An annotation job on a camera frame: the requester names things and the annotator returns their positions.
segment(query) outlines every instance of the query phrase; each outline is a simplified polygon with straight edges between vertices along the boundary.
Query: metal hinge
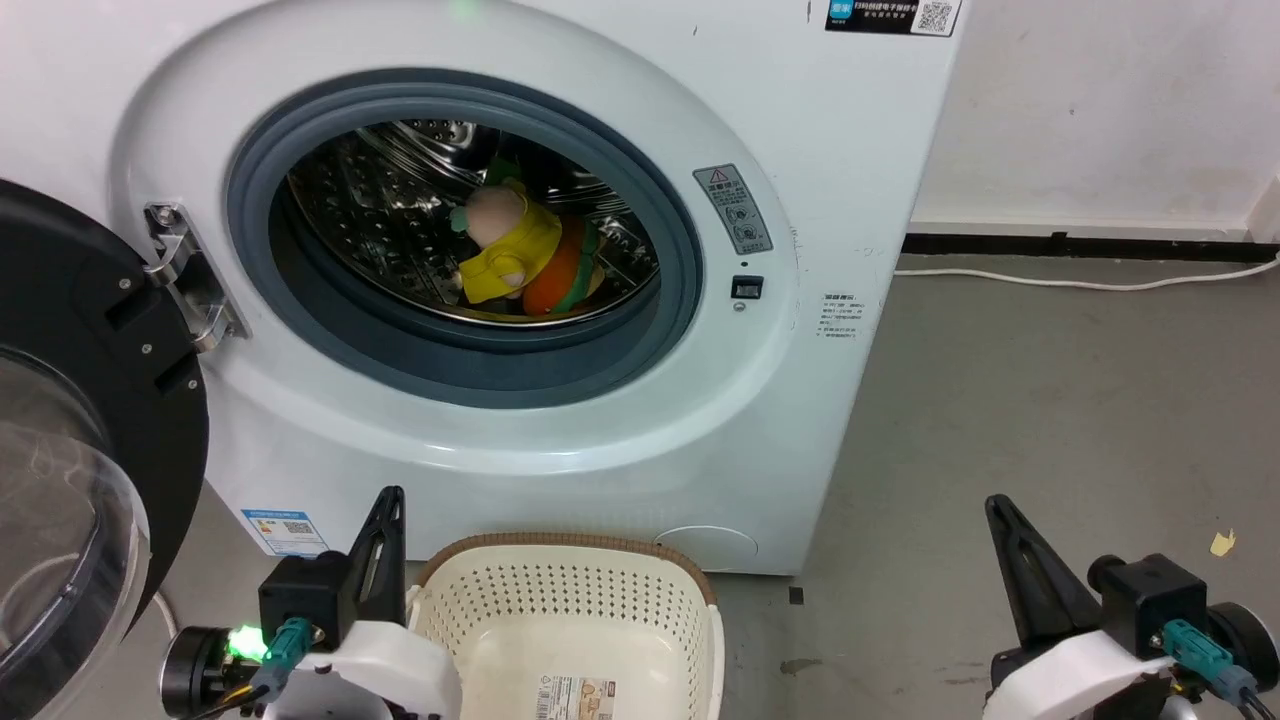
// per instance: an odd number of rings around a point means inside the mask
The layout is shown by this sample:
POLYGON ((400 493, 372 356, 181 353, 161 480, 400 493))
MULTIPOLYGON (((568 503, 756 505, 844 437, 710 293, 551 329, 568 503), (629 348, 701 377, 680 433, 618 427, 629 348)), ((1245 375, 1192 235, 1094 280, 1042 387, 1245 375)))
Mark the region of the metal hinge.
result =
POLYGON ((209 352, 227 336, 244 334, 227 291, 209 265, 182 205, 150 202, 143 215, 160 261, 145 268, 147 277, 169 291, 191 333, 196 352, 209 352))

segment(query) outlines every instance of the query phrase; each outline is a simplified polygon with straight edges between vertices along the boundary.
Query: white plastic basket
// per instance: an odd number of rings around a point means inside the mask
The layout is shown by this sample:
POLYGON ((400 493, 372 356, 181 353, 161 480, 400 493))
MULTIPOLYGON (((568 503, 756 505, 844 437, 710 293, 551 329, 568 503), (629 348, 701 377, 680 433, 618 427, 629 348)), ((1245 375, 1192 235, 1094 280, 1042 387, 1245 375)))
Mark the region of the white plastic basket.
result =
POLYGON ((453 653, 462 720, 719 716, 724 629, 705 575, 675 551, 479 536, 436 555, 419 584, 408 626, 453 653))

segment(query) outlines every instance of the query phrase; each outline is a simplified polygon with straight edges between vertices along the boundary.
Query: screw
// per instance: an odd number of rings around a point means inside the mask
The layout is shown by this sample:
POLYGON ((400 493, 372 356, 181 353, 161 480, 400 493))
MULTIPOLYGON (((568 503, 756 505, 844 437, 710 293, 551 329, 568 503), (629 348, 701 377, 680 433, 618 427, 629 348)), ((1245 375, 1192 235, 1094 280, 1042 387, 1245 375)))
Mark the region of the screw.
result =
POLYGON ((166 228, 172 228, 178 224, 178 211, 173 209, 173 205, 161 205, 156 208, 156 222, 166 228))

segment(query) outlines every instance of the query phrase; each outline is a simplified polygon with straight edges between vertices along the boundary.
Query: washing machine door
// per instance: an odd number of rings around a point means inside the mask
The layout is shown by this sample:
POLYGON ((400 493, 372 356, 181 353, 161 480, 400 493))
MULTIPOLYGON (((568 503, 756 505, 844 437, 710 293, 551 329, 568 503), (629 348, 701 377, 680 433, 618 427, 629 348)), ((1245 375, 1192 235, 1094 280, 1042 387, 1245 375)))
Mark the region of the washing machine door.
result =
POLYGON ((173 564, 209 442, 188 333, 124 241, 0 181, 0 717, 65 703, 173 564))

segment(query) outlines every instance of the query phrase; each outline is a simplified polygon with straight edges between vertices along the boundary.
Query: stuffed doll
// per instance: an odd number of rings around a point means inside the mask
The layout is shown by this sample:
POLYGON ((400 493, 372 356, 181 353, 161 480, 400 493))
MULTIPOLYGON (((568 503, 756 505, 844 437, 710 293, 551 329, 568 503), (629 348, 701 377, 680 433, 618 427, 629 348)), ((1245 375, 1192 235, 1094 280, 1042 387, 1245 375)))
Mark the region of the stuffed doll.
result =
POLYGON ((480 254, 458 264, 457 282, 472 305, 520 299, 527 315, 567 313, 604 281, 596 263, 599 231, 576 217, 559 218, 508 178, 481 187, 451 213, 480 254))

